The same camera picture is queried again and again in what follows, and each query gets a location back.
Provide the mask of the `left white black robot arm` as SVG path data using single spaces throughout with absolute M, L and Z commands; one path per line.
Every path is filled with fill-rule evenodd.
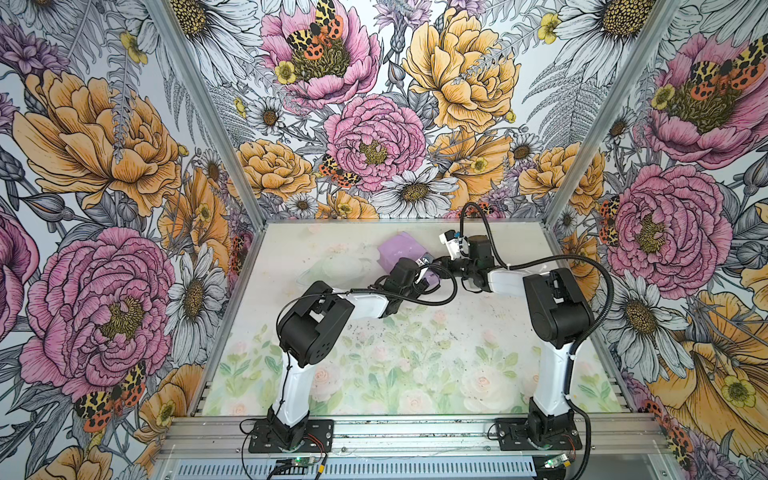
M 318 280 L 278 314 L 276 333 L 283 369 L 277 397 L 253 421 L 244 449 L 250 454 L 320 454 L 332 449 L 335 422 L 313 420 L 310 397 L 315 374 L 351 321 L 384 319 L 404 302 L 442 306 L 422 297 L 440 285 L 442 267 L 399 259 L 389 274 L 367 287 L 340 290 Z

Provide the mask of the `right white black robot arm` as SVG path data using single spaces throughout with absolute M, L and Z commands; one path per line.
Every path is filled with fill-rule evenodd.
M 571 380 L 578 348 L 595 318 L 572 272 L 554 267 L 552 257 L 522 266 L 504 263 L 487 235 L 448 230 L 439 239 L 447 250 L 439 263 L 451 274 L 481 293 L 523 297 L 531 328 L 543 343 L 527 417 L 496 419 L 491 437 L 502 450 L 581 449 Z

